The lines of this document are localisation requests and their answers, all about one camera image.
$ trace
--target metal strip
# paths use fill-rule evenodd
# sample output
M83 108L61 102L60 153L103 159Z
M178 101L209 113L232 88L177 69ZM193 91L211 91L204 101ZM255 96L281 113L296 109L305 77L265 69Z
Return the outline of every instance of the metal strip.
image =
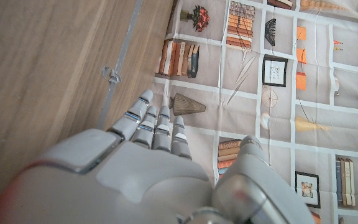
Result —
M121 73L122 64L124 63L125 54L127 53L129 42L131 41L132 33L134 32L135 23L136 23L136 20L137 20L137 16L139 15L139 11L140 11L141 6L142 6L142 0L136 0L134 12L132 13L132 17L131 17L131 21L129 23L127 35L125 36L124 43L122 44L121 51L119 52L119 57L118 57L118 60L117 60L116 68L112 71L113 75L118 75L119 76L120 73ZM111 100L112 100L112 96L113 96L113 93L114 93L114 89L116 88L116 84L117 83L115 83L115 82L110 83L110 88L109 88L109 90L107 92L107 96L106 96L106 99L104 101L102 111L100 113L98 125L96 127L98 129L103 129L104 122L105 122L106 117L107 117L107 113L108 113L108 111L110 109Z

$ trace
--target orange object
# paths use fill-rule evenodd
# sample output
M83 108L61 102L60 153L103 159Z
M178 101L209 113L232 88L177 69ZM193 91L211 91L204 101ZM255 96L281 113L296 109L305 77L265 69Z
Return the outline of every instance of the orange object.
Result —
M296 73L296 89L306 90L306 74L304 72Z
M311 215L313 216L314 222L315 222L316 224L320 224L320 223L321 223L320 216L319 216L318 214L312 212L312 211L310 211L310 212L311 212Z
M296 32L296 39L298 40L306 40L306 28L298 27Z
M306 49L296 49L296 57L300 63L308 63L306 61Z

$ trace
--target stack of books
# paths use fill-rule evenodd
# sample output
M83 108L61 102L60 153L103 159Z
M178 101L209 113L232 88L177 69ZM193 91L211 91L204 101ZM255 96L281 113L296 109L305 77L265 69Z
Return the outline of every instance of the stack of books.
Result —
M292 2L290 2L289 0L267 0L267 4L274 7L280 7L283 9L292 8Z
M232 140L219 143L218 146L218 172L219 178L223 176L237 158L240 151L241 140Z
M184 75L195 78L198 71L200 46L186 42L166 40L158 73L162 75Z
M356 205L354 196L354 168L350 159L336 159L336 194L338 203Z
M252 42L252 22L254 18L254 6L231 1L229 20L227 22L226 44L237 49L250 49Z

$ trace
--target red flowers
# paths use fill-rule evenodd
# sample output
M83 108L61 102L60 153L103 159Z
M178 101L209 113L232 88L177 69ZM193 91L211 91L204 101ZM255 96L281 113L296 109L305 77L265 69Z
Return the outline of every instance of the red flowers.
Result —
M193 27L196 28L196 31L201 32L205 27L208 26L209 22L209 15L208 11L201 6L196 6L193 10Z

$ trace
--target robot finger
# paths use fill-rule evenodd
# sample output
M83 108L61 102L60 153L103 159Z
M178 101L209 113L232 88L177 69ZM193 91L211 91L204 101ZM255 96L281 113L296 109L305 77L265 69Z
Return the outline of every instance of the robot finger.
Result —
M185 135L185 124L181 116L173 121L171 153L191 160L190 149Z
M135 103L108 129L121 136L122 140L130 140L134 135L138 124L145 116L149 103L153 99L151 90L144 91Z
M147 149L151 148L156 117L157 108L155 106L149 107L143 121L137 127L134 137L132 138L132 142Z
M152 149L171 152L171 139L169 133L169 108L162 106L158 115Z

